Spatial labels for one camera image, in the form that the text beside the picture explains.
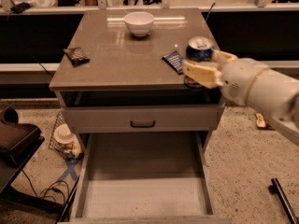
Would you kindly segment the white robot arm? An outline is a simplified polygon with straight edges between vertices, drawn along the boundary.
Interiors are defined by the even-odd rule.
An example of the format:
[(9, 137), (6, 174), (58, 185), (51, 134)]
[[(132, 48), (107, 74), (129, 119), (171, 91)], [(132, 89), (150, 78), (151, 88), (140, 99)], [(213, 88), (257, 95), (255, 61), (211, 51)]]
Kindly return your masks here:
[(284, 137), (299, 145), (299, 80), (281, 74), (250, 58), (214, 51), (208, 62), (185, 60), (183, 73), (222, 96), (246, 105)]

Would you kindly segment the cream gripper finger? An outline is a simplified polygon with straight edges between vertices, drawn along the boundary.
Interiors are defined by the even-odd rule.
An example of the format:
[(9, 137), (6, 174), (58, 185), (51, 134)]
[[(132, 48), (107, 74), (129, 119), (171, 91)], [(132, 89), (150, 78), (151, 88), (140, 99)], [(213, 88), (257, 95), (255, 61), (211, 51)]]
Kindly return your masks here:
[(212, 54), (212, 61), (218, 64), (226, 64), (236, 60), (237, 57), (229, 52), (215, 49)]
[(184, 60), (182, 70), (184, 75), (206, 88), (213, 89), (223, 85), (218, 63)]

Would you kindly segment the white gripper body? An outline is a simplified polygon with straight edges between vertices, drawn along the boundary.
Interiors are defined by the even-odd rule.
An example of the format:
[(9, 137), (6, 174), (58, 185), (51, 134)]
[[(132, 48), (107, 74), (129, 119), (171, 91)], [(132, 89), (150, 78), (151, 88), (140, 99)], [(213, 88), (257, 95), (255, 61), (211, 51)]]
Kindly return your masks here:
[(256, 78), (268, 69), (268, 65), (250, 58), (236, 59), (227, 63), (221, 71), (223, 97), (236, 105), (245, 105)]

